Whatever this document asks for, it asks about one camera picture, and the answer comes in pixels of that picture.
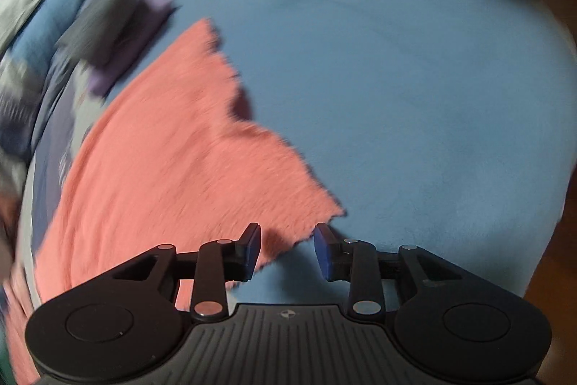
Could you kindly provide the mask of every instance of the folded purple cloth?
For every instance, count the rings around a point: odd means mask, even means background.
[[[171,0],[140,0],[118,38],[110,61],[101,69],[91,70],[88,91],[104,97],[118,78],[135,63],[172,10]]]

